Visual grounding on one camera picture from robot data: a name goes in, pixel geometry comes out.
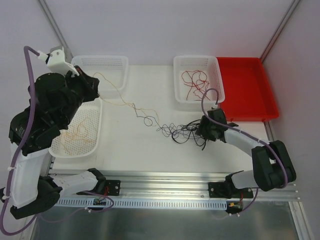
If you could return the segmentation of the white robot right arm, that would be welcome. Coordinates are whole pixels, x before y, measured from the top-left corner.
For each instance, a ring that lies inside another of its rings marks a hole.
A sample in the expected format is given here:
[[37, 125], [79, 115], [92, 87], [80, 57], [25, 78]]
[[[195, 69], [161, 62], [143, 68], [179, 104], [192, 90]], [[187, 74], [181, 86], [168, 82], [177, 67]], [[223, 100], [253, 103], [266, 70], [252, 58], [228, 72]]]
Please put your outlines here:
[[252, 170], [241, 170], [225, 178], [224, 191], [229, 197], [238, 196], [244, 188], [264, 192], [285, 188], [297, 179], [297, 173], [286, 145], [280, 141], [265, 141], [227, 123], [221, 108], [203, 114], [196, 134], [206, 141], [221, 141], [251, 157]]

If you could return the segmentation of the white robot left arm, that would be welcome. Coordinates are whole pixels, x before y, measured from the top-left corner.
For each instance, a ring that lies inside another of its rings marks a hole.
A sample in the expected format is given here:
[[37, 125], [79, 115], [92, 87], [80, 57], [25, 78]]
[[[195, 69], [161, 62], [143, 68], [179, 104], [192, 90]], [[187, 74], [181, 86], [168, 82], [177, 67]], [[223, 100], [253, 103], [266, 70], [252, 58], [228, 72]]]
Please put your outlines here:
[[28, 88], [30, 105], [10, 123], [9, 139], [16, 159], [10, 187], [1, 189], [3, 203], [19, 220], [52, 208], [67, 195], [91, 192], [101, 195], [106, 178], [95, 168], [67, 177], [42, 176], [41, 170], [52, 142], [67, 130], [83, 103], [99, 97], [99, 80], [84, 73], [46, 73]]

